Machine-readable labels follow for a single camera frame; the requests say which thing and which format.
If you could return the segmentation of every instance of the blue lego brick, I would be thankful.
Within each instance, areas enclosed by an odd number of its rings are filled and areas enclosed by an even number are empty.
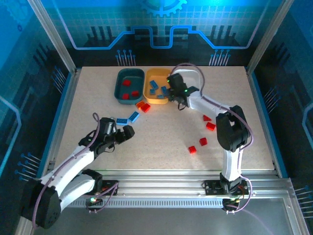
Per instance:
[[[131,121],[132,123],[134,123],[134,122],[137,120],[137,118],[138,118],[139,116],[140,116],[140,114],[135,111],[135,112],[128,118],[128,120]]]
[[[155,82],[155,80],[150,81],[150,85],[152,86],[153,89],[157,90],[158,89],[158,85]]]
[[[162,90],[162,93],[164,96],[168,96],[168,90],[167,90],[166,86],[161,87],[161,90]]]
[[[128,124],[128,119],[125,118],[117,118],[116,125],[126,126]]]

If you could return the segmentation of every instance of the purple cable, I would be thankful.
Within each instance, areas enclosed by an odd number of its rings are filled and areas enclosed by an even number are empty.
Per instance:
[[[108,200],[106,201],[106,203],[104,204],[104,206],[101,207],[101,208],[98,209],[98,210],[94,210],[94,211],[89,210],[89,213],[98,213],[98,212],[102,211],[102,210],[107,206],[107,204],[109,203],[109,201],[111,200],[113,194],[115,193],[115,191],[116,191],[116,189],[117,189],[117,186],[118,186],[118,183],[115,183],[111,188],[109,188],[109,189],[105,190],[103,193],[97,195],[96,198],[97,198],[97,197],[101,197],[101,196],[103,196],[104,194],[106,194],[106,193],[108,193],[108,192],[110,192],[110,191],[112,190],[112,193],[111,193],[109,199],[108,199]]]
[[[59,168],[54,172],[54,174],[49,178],[49,180],[47,181],[47,183],[44,185],[43,189],[40,191],[38,198],[36,200],[36,204],[34,207],[34,212],[33,212],[33,218],[32,218],[32,224],[33,224],[33,228],[37,229],[38,226],[36,225],[36,215],[37,215],[37,211],[38,211],[38,207],[39,207],[39,203],[41,200],[41,197],[43,196],[43,193],[45,191],[45,189],[48,187],[48,185],[51,183],[51,181],[54,180],[54,177],[68,164],[70,163],[73,159],[76,159],[78,155],[84,153],[85,151],[87,151],[89,149],[89,147],[95,142],[98,134],[99,134],[99,130],[100,130],[100,118],[99,115],[97,113],[93,113],[92,114],[93,119],[95,119],[95,121],[98,123],[97,124],[97,130],[96,133],[94,134],[91,142],[85,147],[83,148],[81,151],[79,151],[78,153],[76,153],[75,155],[73,155],[72,157],[70,157],[68,160],[66,160],[64,163],[62,163]]]
[[[227,205],[228,207],[233,207],[233,208],[238,208],[237,206],[234,206],[234,205]],[[244,212],[246,212],[247,214],[251,215],[252,217],[254,217],[257,221],[260,222],[260,224],[262,224],[262,226],[271,234],[271,235],[274,235],[274,233],[263,223],[263,221],[258,217],[256,216],[255,214],[253,214],[252,212],[250,211],[247,211],[247,210],[243,210]]]
[[[201,74],[201,76],[202,76],[202,86],[201,86],[201,89],[200,89],[200,96],[201,96],[201,98],[203,98],[206,102],[208,102],[208,103],[210,103],[210,104],[212,104],[212,105],[214,105],[214,106],[216,106],[216,107],[218,107],[218,108],[220,108],[220,109],[224,109],[224,110],[230,112],[232,115],[234,115],[236,118],[238,118],[239,121],[241,121],[241,122],[245,125],[245,127],[248,129],[248,131],[249,131],[249,133],[250,133],[250,135],[251,135],[251,140],[250,140],[250,142],[249,142],[248,144],[246,144],[244,147],[242,147],[242,148],[239,149],[239,158],[238,158],[238,164],[237,164],[237,169],[238,169],[238,173],[239,173],[239,162],[240,162],[240,159],[241,159],[241,157],[242,157],[241,152],[242,152],[245,148],[248,148],[249,146],[251,146],[251,145],[253,144],[253,141],[254,141],[254,135],[253,135],[252,129],[250,128],[250,126],[248,125],[248,123],[246,123],[245,120],[243,120],[238,114],[236,114],[235,112],[231,111],[229,108],[224,107],[224,106],[222,106],[222,105],[219,105],[219,104],[217,104],[217,103],[215,103],[215,102],[213,102],[213,101],[211,101],[211,100],[209,100],[209,99],[207,99],[206,97],[203,96],[203,93],[202,93],[202,92],[203,92],[204,85],[205,85],[205,76],[204,76],[202,70],[201,70],[198,66],[196,66],[196,65],[194,65],[194,64],[191,64],[191,63],[181,63],[181,64],[179,64],[179,65],[176,65],[176,66],[172,69],[170,75],[172,75],[173,72],[174,72],[179,66],[192,66],[192,67],[195,67],[195,68],[200,72],[200,74]],[[252,196],[252,183],[251,183],[251,180],[248,179],[248,178],[246,178],[246,177],[244,177],[244,176],[242,176],[242,174],[239,174],[239,175],[240,175],[241,178],[243,178],[244,180],[247,180],[247,181],[249,182],[249,184],[250,184],[250,193],[249,193],[249,197],[248,197],[247,202],[246,202],[240,209],[237,208],[236,211],[233,211],[233,213],[236,213],[236,212],[239,212],[239,211],[243,210],[243,209],[248,205],[248,203],[249,203],[249,201],[250,201],[250,199],[251,199],[251,196]]]

